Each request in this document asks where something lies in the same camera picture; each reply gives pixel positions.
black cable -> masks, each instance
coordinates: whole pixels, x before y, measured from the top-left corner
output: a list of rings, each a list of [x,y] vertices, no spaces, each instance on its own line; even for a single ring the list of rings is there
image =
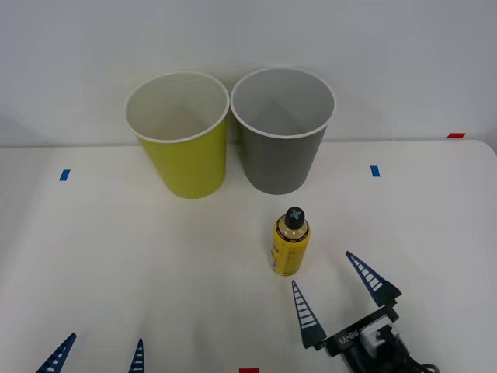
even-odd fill
[[[432,370],[433,373],[440,373],[440,369],[436,365],[433,365],[433,364],[423,364],[422,366],[425,369]]]
[[[432,364],[421,365],[419,362],[417,362],[410,356],[407,356],[407,361],[411,364],[411,366],[418,369],[419,371],[422,371],[422,373],[440,373],[440,369],[436,365]]]

red tape marker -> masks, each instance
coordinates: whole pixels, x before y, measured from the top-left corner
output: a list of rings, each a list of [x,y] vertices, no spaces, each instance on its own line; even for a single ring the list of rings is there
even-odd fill
[[[447,136],[447,138],[463,138],[465,136],[465,133],[459,133],[459,132],[453,132]]]

blue tape marker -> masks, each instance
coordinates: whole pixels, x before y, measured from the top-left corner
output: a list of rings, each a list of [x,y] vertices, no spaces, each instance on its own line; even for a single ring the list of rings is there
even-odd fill
[[[373,177],[380,177],[380,170],[378,169],[378,166],[376,165],[371,165],[371,174]]]
[[[70,169],[65,169],[64,171],[62,171],[62,175],[61,175],[61,178],[59,179],[59,181],[65,181],[65,180],[67,180],[70,171],[71,171]]]

yellow cup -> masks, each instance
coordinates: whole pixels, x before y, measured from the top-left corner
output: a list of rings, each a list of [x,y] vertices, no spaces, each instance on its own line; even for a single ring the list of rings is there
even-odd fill
[[[131,95],[128,127],[175,195],[202,198],[223,183],[228,107],[226,88],[199,72],[163,75]]]

cup rim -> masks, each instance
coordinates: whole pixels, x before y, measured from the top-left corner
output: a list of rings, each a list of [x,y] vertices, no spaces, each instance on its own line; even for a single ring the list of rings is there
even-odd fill
[[[157,138],[150,138],[148,136],[140,134],[134,128],[132,128],[131,125],[130,125],[129,120],[127,119],[127,110],[128,110],[128,106],[130,105],[130,100],[133,98],[134,94],[139,89],[141,89],[142,87],[146,86],[148,83],[153,82],[154,80],[157,80],[157,79],[160,79],[160,78],[164,78],[164,77],[170,76],[170,75],[184,75],[184,74],[187,74],[187,75],[197,75],[197,76],[202,76],[204,78],[208,78],[208,79],[214,81],[216,84],[218,84],[222,88],[222,90],[224,92],[224,97],[226,99],[226,105],[225,105],[224,111],[221,114],[221,116],[219,117],[219,119],[214,124],[212,124],[210,127],[208,127],[206,130],[204,130],[202,132],[199,132],[198,134],[195,134],[193,136],[189,136],[188,138],[178,138],[178,139],[175,139],[175,140],[159,140]],[[226,117],[226,114],[228,114],[229,108],[230,108],[230,96],[229,96],[228,90],[226,89],[226,87],[224,86],[224,84],[221,83],[221,81],[219,81],[218,79],[216,79],[212,75],[206,74],[204,72],[187,71],[186,70],[186,71],[172,71],[172,72],[168,72],[167,74],[162,74],[162,75],[159,75],[159,76],[155,76],[154,78],[151,78],[151,79],[147,80],[146,82],[140,84],[128,96],[128,98],[126,100],[126,109],[125,109],[124,113],[125,113],[125,117],[126,117],[126,125],[127,125],[127,127],[138,138],[141,138],[141,139],[146,140],[146,141],[154,142],[156,144],[178,144],[178,143],[181,143],[181,142],[187,142],[187,141],[195,140],[196,138],[200,138],[200,137],[204,136],[205,134],[208,134],[209,132],[213,131],[223,121],[223,119]]]
[[[269,132],[264,132],[264,131],[258,130],[257,128],[254,128],[250,124],[247,124],[247,122],[243,121],[243,119],[240,118],[240,116],[236,112],[235,105],[233,104],[233,99],[235,97],[235,91],[246,79],[250,78],[253,75],[259,74],[260,72],[268,71],[268,70],[292,70],[292,71],[303,72],[304,74],[310,75],[310,76],[316,78],[318,81],[320,81],[328,89],[328,91],[332,94],[332,98],[333,98],[333,111],[330,114],[329,118],[326,120],[326,122],[324,122],[318,128],[315,128],[314,130],[309,131],[309,132],[304,132],[303,134],[284,135],[284,134],[270,134]],[[246,76],[244,76],[240,80],[238,80],[238,82],[235,84],[235,86],[231,90],[230,108],[231,108],[231,112],[233,113],[233,115],[235,116],[235,118],[237,119],[237,121],[239,123],[241,123],[244,127],[249,129],[250,131],[255,132],[257,134],[260,134],[262,136],[266,136],[268,138],[282,138],[282,139],[306,138],[307,136],[311,136],[312,134],[316,134],[319,131],[322,131],[324,128],[326,128],[326,126],[328,126],[328,122],[332,119],[333,114],[335,114],[335,112],[336,112],[336,94],[335,94],[335,92],[333,92],[332,87],[327,82],[325,82],[322,78],[320,78],[319,76],[317,76],[313,72],[310,72],[304,68],[296,68],[296,67],[291,67],[291,66],[273,66],[270,68],[260,68],[259,70],[255,70],[255,71],[251,72],[250,74],[247,74]]]

